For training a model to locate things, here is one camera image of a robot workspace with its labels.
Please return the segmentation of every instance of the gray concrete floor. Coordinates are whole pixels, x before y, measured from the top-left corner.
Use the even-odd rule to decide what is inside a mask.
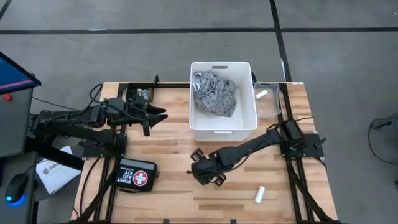
[[[6,0],[0,0],[2,6]],[[394,0],[276,0],[288,27],[398,27]],[[273,27],[261,0],[13,0],[0,30]],[[293,81],[305,82],[340,220],[394,223],[397,167],[369,151],[369,122],[398,112],[398,33],[284,33]],[[283,81],[274,33],[0,35],[0,50],[33,72],[34,95],[81,108],[104,81],[187,81],[195,61],[247,61],[257,78]],[[32,112],[56,108],[34,101]],[[375,151],[398,162],[389,128],[372,133]],[[67,222],[78,181],[39,203],[38,222]]]

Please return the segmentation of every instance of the wooden table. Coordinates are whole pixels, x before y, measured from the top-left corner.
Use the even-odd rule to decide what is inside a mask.
[[[101,99],[117,95],[118,82],[106,82]],[[310,117],[311,110],[305,87],[302,83],[287,83],[290,104],[295,119]],[[116,191],[112,223],[295,223],[289,178],[285,159],[278,146],[270,146],[251,155],[246,163],[227,173],[221,186],[200,185],[190,170],[190,154],[200,147],[206,154],[223,146],[235,146],[241,142],[196,142],[189,127],[189,89],[158,88],[154,91],[154,106],[167,109],[169,117],[156,125],[149,137],[142,133],[140,125],[127,128],[128,145],[125,158],[155,162],[160,172],[153,191],[129,194]],[[277,119],[260,119],[259,127],[251,135],[254,138],[264,133]],[[298,122],[305,133],[315,130],[313,120]],[[95,158],[85,162],[80,186],[75,200],[79,208],[80,192]],[[93,169],[85,189],[83,205],[86,208],[97,194],[103,168],[101,159]],[[308,188],[319,206],[330,217],[337,219],[333,198],[324,166],[315,159],[303,159]],[[261,204],[254,202],[260,185],[266,188]],[[102,204],[100,218],[105,218],[108,193]],[[298,193],[303,219],[305,206]]]

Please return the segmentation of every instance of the red cross logo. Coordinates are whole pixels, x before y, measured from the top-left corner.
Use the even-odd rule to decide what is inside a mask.
[[[132,181],[138,186],[144,186],[148,181],[148,175],[144,171],[138,171],[132,177]]]

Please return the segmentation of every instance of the blue light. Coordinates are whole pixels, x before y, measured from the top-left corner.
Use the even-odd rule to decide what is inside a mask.
[[[21,199],[19,199],[19,201],[15,202],[15,203],[9,203],[7,202],[8,206],[10,207],[20,207],[24,204],[24,202],[26,201],[26,195],[22,195]]]

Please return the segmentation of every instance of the gray cloth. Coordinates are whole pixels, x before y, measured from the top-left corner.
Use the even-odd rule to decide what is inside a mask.
[[[196,72],[195,76],[198,76],[197,74],[201,75],[201,84],[193,98],[199,109],[210,111],[218,116],[232,116],[236,107],[235,83],[220,78],[212,71]]]

